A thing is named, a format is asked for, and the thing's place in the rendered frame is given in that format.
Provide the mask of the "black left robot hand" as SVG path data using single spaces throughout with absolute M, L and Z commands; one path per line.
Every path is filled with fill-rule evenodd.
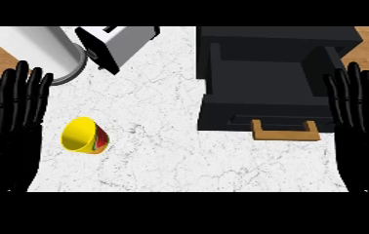
M 37 175 L 52 81 L 26 60 L 0 77 L 0 193 L 26 193 Z

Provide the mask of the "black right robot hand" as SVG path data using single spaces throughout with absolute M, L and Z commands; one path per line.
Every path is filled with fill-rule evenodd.
M 369 193 L 369 70 L 352 62 L 325 75 L 336 122 L 339 174 L 353 193 Z

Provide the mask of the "yellow cup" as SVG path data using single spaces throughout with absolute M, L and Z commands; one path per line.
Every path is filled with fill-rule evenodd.
M 71 152 L 99 154 L 108 147 L 110 136 L 91 117 L 79 117 L 64 128 L 61 144 Z

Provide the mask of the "dark grey open drawer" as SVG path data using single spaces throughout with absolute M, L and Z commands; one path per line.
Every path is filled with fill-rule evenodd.
M 299 62 L 225 60 L 212 44 L 207 93 L 198 129 L 249 132 L 259 120 L 269 131 L 302 131 L 312 121 L 336 130 L 325 75 L 343 67 L 333 47 L 316 47 Z

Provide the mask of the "white cylindrical appliance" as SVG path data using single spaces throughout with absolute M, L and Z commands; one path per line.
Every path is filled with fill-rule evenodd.
M 0 47 L 30 67 L 54 74 L 54 86 L 73 81 L 86 68 L 86 50 L 60 26 L 0 26 Z

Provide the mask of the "dark grey cabinet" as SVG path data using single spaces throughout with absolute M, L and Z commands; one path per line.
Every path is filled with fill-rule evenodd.
M 316 47 L 343 58 L 362 42 L 353 26 L 198 26 L 197 78 L 207 77 L 212 43 L 225 60 L 300 62 Z

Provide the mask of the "white toaster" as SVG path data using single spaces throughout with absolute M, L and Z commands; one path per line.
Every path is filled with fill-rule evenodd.
M 79 26 L 76 33 L 92 61 L 113 74 L 160 34 L 159 26 Z

